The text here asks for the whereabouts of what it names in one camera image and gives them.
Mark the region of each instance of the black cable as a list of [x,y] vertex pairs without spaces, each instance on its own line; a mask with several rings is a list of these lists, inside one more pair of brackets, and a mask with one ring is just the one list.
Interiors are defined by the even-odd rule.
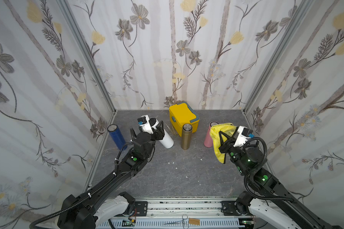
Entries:
[[287,200],[290,202],[296,202],[295,199],[293,198],[288,198],[288,197],[284,197],[284,196],[273,196],[273,197],[264,197],[264,196],[258,196],[255,193],[253,193],[250,188],[248,187],[247,184],[247,178],[250,176],[250,174],[245,175],[245,177],[243,178],[243,185],[245,186],[247,192],[254,198],[260,199],[260,200]]
[[112,224],[112,222],[111,222],[111,219],[108,219],[108,223],[110,224],[110,226],[111,226],[112,229],[116,229],[116,228],[113,226],[113,224]]
[[264,224],[264,225],[262,225],[261,227],[258,227],[258,228],[256,228],[256,229],[259,229],[259,228],[265,227],[266,225],[267,225],[267,222],[266,222],[266,224]]
[[153,146],[153,153],[152,153],[152,155],[151,155],[150,160],[147,160],[147,162],[151,162],[151,159],[153,159],[154,151],[156,151],[156,146]]
[[60,211],[57,211],[55,213],[52,213],[52,214],[49,214],[45,217],[42,217],[36,221],[33,221],[30,225],[29,225],[29,228],[30,229],[50,229],[50,228],[46,228],[46,227],[39,227],[39,226],[36,226],[37,224],[39,223],[42,223],[42,222],[45,222],[49,219],[52,219],[62,213],[65,213],[67,211],[70,211],[70,210],[73,210],[74,208],[78,207],[80,204],[84,203],[85,201],[87,201],[88,199],[90,199],[94,194],[96,194],[97,192],[99,192],[100,190],[102,190],[104,187],[106,187],[111,181],[113,181],[113,179],[116,177],[116,174],[117,174],[117,170],[118,170],[118,159],[121,155],[121,152],[122,150],[124,149],[124,147],[126,145],[132,145],[132,143],[125,143],[124,146],[120,149],[118,155],[117,155],[117,158],[114,162],[115,164],[115,169],[114,169],[114,172],[113,172],[113,175],[108,178],[101,186],[99,186],[99,188],[91,191],[91,192],[88,192],[88,196],[84,196],[83,198],[79,199],[76,203],[70,205],[69,207],[65,208],[65,209],[61,209]]

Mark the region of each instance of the scissors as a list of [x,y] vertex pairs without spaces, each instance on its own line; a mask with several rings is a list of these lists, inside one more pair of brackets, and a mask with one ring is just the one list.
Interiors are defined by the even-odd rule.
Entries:
[[165,223],[165,225],[182,225],[183,229],[188,229],[189,225],[188,222],[186,223],[185,220],[187,220],[188,217],[186,214],[182,215],[182,220],[181,221],[177,221],[177,222],[173,222],[173,223]]

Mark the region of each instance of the yellow flower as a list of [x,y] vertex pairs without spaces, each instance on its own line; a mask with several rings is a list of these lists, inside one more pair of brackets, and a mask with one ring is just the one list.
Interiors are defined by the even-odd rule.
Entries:
[[200,27],[204,27],[208,23],[208,20],[205,17],[200,18]]
[[336,29],[344,29],[344,12],[334,17],[333,26]]
[[85,93],[80,93],[78,96],[78,103],[81,103],[85,98],[87,97],[87,94]]
[[39,23],[42,21],[42,13],[37,5],[31,0],[28,1],[27,6],[27,17],[34,23]]
[[181,3],[181,8],[183,11],[191,12],[194,10],[195,4],[196,4],[196,0],[184,0]]
[[4,192],[0,193],[0,199],[4,198],[4,196],[5,196]]
[[178,73],[175,73],[175,74],[173,74],[173,76],[175,77],[175,78],[179,78],[179,79],[185,79],[185,75],[184,74],[182,74],[181,72],[178,72]]
[[277,98],[278,102],[282,101],[282,92],[280,90],[275,91],[275,97]]
[[62,32],[62,26],[60,23],[54,22],[55,29],[58,33]]
[[102,36],[102,34],[98,33],[97,31],[93,31],[92,33],[92,41],[96,44],[96,45],[100,45],[105,41],[105,37]]
[[229,41],[231,44],[238,44],[243,40],[243,34],[239,31],[235,32]]
[[336,55],[343,55],[344,54],[344,42],[342,43],[341,46],[339,46],[336,51],[335,51]]
[[9,205],[8,208],[9,208],[9,210],[12,211],[12,210],[14,210],[15,206],[16,206],[16,204],[12,203],[12,204]]

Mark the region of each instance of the blue water bottle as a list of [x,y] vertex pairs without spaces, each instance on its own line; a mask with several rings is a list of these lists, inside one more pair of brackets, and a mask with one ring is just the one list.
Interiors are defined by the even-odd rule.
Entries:
[[117,148],[121,150],[125,144],[125,139],[120,129],[118,128],[118,126],[116,124],[111,124],[108,126],[107,131],[112,137],[115,144],[117,145]]

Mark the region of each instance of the yellow cloth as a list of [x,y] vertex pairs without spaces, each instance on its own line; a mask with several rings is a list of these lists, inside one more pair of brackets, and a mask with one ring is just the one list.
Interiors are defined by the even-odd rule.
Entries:
[[[219,147],[220,147],[219,131],[222,131],[222,132],[226,133],[227,135],[232,136],[234,134],[236,128],[237,128],[237,126],[233,126],[233,124],[230,122],[214,125],[210,128],[209,134],[213,140],[215,156],[217,157],[217,159],[221,163],[224,163],[224,159],[226,158],[226,154],[220,153],[220,151],[219,151]],[[222,138],[223,138],[224,142],[227,140],[227,138],[224,135],[222,135]]]

